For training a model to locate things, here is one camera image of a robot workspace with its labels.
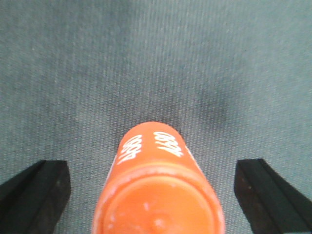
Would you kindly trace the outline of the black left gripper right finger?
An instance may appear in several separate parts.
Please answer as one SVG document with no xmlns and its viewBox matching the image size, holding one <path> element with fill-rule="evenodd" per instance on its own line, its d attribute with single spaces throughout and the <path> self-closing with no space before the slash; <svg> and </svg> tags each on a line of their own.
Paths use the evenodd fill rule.
<svg viewBox="0 0 312 234">
<path fill-rule="evenodd" d="M 312 202 L 264 159 L 236 163 L 234 193 L 255 234 L 310 234 Z"/>
</svg>

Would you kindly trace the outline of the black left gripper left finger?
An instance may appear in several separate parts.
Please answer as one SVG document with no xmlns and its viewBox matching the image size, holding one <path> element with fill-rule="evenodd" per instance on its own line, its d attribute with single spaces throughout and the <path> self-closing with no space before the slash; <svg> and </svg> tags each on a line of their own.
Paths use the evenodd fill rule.
<svg viewBox="0 0 312 234">
<path fill-rule="evenodd" d="M 1 184 L 0 232 L 53 233 L 70 194 L 67 161 L 38 161 Z"/>
</svg>

